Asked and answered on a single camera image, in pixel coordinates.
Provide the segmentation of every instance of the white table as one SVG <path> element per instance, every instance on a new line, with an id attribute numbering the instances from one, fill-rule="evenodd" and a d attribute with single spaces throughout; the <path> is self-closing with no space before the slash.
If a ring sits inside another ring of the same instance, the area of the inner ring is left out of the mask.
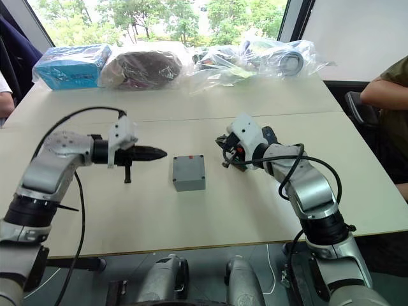
<path id="1" fill-rule="evenodd" d="M 198 94 L 183 91 L 120 91 L 102 88 L 50 91 L 35 85 L 4 124 L 4 128 L 45 126 L 88 106 L 116 106 L 136 122 L 233 118 L 249 115 L 341 112 L 324 83 L 308 79 L 248 80 L 234 87 L 213 87 Z M 72 124 L 112 122 L 106 111 L 83 113 Z"/>
<path id="2" fill-rule="evenodd" d="M 346 223 L 356 225 L 357 235 L 408 228 L 405 201 L 344 113 L 258 116 L 254 120 L 260 126 L 270 125 L 282 143 L 303 142 L 308 155 L 325 160 L 338 171 L 343 182 L 340 211 Z M 131 184 L 123 183 L 123 168 L 94 165 L 79 169 L 87 213 L 82 255 L 293 239 L 300 225 L 289 202 L 277 195 L 276 181 L 262 170 L 241 173 L 221 166 L 221 150 L 214 139 L 230 122 L 230 118 L 139 122 L 140 144 L 160 147 L 168 157 L 135 163 Z M 64 128 L 106 137 L 109 127 L 103 123 L 67 124 Z M 43 132 L 41 126 L 24 125 L 0 132 L 0 215 L 6 212 Z M 204 154 L 207 188 L 178 193 L 171 181 L 172 157 L 190 154 Z M 316 167 L 335 190 L 330 172 Z M 80 206 L 74 182 L 62 204 Z M 80 220 L 80 213 L 57 212 L 46 242 L 51 256 L 75 253 Z"/>

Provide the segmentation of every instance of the black chair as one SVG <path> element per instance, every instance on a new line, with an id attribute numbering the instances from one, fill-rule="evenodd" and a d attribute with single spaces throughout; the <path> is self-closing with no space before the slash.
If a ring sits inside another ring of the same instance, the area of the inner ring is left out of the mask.
<path id="1" fill-rule="evenodd" d="M 351 113 L 349 118 L 392 181 L 395 184 L 408 182 L 408 160 L 381 129 L 379 109 L 364 105 L 359 92 L 349 91 L 345 99 Z"/>

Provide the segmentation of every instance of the window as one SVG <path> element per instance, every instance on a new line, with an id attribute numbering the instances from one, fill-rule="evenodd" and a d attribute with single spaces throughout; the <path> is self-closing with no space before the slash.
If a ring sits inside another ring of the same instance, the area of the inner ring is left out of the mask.
<path id="1" fill-rule="evenodd" d="M 56 46 L 178 40 L 239 44 L 277 38 L 287 0 L 27 0 Z"/>

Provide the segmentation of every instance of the robotic arm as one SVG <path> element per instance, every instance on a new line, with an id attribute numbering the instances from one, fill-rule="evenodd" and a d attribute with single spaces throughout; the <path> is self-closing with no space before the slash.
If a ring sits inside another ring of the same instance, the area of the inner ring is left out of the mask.
<path id="1" fill-rule="evenodd" d="M 332 306 L 388 305 L 372 290 L 370 273 L 351 233 L 353 226 L 344 222 L 328 181 L 309 163 L 303 145 L 279 144 L 270 127 L 261 129 L 246 114 L 237 117 L 227 132 L 216 140 L 223 151 L 223 166 L 264 169 L 285 188 L 288 197 L 282 196 L 290 201 L 312 251 L 310 265 L 319 295 L 330 299 Z"/>
<path id="2" fill-rule="evenodd" d="M 23 291 L 40 283 L 48 256 L 41 243 L 48 238 L 58 208 L 76 210 L 61 201 L 78 167 L 92 163 L 124 166 L 125 183 L 130 183 L 132 161 L 167 156 L 160 149 L 135 146 L 137 140 L 135 126 L 125 115 L 109 130 L 109 140 L 67 131 L 45 140 L 0 220 L 0 305 L 20 305 Z"/>

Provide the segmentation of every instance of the black cylindrical joint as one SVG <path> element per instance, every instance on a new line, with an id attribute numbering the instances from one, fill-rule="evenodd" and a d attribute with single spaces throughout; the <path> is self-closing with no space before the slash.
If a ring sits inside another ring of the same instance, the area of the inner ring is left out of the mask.
<path id="1" fill-rule="evenodd" d="M 260 143 L 256 147 L 256 149 L 255 149 L 255 151 L 254 151 L 254 153 L 252 155 L 252 159 L 261 159 L 261 158 L 263 158 L 263 156 L 265 154 L 265 151 L 268 148 L 269 148 L 269 145 L 267 145 L 265 143 Z M 263 169 L 263 163 L 254 163 L 254 166 Z"/>
<path id="2" fill-rule="evenodd" d="M 108 163 L 108 140 L 94 140 L 94 153 L 92 155 L 94 164 Z"/>
<path id="3" fill-rule="evenodd" d="M 22 226 L 49 226 L 59 203 L 15 194 L 4 221 Z"/>
<path id="4" fill-rule="evenodd" d="M 307 239 L 313 244 L 337 244 L 347 238 L 349 228 L 340 211 L 322 219 L 300 219 Z"/>

